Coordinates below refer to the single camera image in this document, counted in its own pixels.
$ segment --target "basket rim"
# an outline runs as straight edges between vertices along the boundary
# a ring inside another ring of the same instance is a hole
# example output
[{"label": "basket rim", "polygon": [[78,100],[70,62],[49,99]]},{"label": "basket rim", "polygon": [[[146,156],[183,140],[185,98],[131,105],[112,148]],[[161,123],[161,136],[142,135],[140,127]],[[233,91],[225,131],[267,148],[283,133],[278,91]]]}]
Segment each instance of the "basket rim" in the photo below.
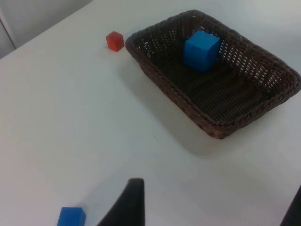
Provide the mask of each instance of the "basket rim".
[{"label": "basket rim", "polygon": [[[219,23],[221,26],[226,27],[227,29],[229,29],[231,32],[237,34],[242,40],[245,40],[247,42],[250,43],[250,45],[253,45],[254,47],[258,48],[259,51],[264,51],[265,53],[268,53],[270,60],[272,60],[273,62],[275,62],[273,65],[281,65],[283,66],[284,69],[286,69],[286,71],[288,71],[288,75],[292,77],[292,80],[294,81],[294,83],[292,85],[289,85],[286,89],[281,90],[278,94],[272,96],[269,99],[266,99],[264,101],[262,101],[259,105],[257,105],[254,108],[251,108],[248,112],[241,114],[240,116],[238,116],[235,119],[232,120],[224,120],[224,121],[218,121],[218,120],[214,120],[210,115],[204,113],[196,104],[194,104],[190,98],[183,93],[176,85],[174,85],[165,75],[164,73],[158,69],[158,67],[156,67],[144,54],[142,54],[136,47],[134,44],[134,41],[138,38],[140,38],[143,34],[148,33],[151,30],[155,30],[156,28],[160,27],[161,25],[164,24],[170,24],[176,20],[178,20],[179,18],[181,18],[182,16],[186,16],[187,14],[199,14],[202,16],[207,16],[209,18],[211,18],[212,20],[214,20],[215,22]],[[176,95],[178,95],[183,101],[188,102],[189,103],[189,107],[191,107],[197,114],[198,117],[200,117],[201,119],[205,120],[207,123],[216,126],[218,128],[222,127],[227,127],[229,125],[236,125],[241,121],[253,121],[254,118],[256,118],[258,115],[260,115],[260,112],[267,112],[271,109],[273,109],[274,107],[284,103],[286,100],[288,100],[290,97],[294,96],[296,93],[298,93],[301,89],[301,76],[294,70],[292,69],[290,66],[288,66],[283,60],[279,59],[278,57],[276,57],[274,54],[268,52],[267,50],[263,49],[262,47],[254,44],[253,42],[251,42],[249,39],[247,39],[246,37],[242,36],[240,33],[238,33],[237,31],[230,29],[229,27],[227,27],[226,25],[224,25],[223,23],[219,22],[218,20],[216,20],[215,18],[199,11],[196,9],[193,10],[188,10],[186,12],[182,12],[178,15],[169,17],[166,20],[163,20],[155,25],[151,25],[145,29],[142,29],[140,31],[137,31],[135,33],[133,33],[130,37],[127,38],[126,42],[125,42],[125,46],[126,49],[128,50],[128,52],[134,57],[134,58],[139,58],[140,62],[144,63],[144,66],[149,66],[151,67],[155,73],[157,75],[159,75],[159,77],[161,79],[163,79],[165,82],[167,82],[168,84],[168,88],[170,90],[172,90],[173,92],[175,92]]]}]

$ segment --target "table surface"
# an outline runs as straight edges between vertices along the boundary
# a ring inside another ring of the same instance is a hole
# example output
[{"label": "table surface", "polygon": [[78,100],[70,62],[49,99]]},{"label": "table surface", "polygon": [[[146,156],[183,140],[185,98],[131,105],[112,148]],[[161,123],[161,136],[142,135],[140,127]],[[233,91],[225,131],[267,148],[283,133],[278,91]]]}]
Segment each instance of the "table surface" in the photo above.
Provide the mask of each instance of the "table surface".
[{"label": "table surface", "polygon": [[209,137],[105,36],[199,9],[301,72],[299,0],[94,0],[0,61],[0,225],[95,226],[129,178],[146,225],[276,226],[301,182],[301,96]]}]

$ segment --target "red block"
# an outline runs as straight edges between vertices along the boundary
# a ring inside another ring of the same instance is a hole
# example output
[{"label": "red block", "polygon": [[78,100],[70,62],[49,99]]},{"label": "red block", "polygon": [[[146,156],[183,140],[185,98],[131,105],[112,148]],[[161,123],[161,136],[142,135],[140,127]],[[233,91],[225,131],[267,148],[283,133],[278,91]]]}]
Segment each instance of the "red block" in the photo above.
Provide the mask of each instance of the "red block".
[{"label": "red block", "polygon": [[122,34],[118,32],[112,32],[106,37],[108,47],[116,52],[124,47],[124,41]]}]

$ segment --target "white wall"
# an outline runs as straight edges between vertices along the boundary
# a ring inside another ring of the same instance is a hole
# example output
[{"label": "white wall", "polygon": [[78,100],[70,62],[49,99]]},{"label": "white wall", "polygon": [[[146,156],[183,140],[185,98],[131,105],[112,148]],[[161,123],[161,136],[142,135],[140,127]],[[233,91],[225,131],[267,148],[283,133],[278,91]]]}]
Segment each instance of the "white wall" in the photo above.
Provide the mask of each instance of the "white wall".
[{"label": "white wall", "polygon": [[8,35],[6,34],[4,27],[0,24],[0,58],[14,51],[15,48],[11,43]]},{"label": "white wall", "polygon": [[92,0],[1,0],[0,19],[19,47]]}]

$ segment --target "wicker basket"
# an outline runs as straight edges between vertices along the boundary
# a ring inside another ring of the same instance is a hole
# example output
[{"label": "wicker basket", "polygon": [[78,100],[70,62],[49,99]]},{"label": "wicker basket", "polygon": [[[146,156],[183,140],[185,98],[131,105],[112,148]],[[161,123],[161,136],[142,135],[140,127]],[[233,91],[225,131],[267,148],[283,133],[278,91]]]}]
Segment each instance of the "wicker basket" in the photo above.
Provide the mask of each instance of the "wicker basket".
[{"label": "wicker basket", "polygon": [[[221,38],[214,66],[185,66],[184,42],[197,30]],[[197,10],[134,33],[126,48],[145,74],[202,130],[225,138],[296,94],[300,75],[282,60]]]}]

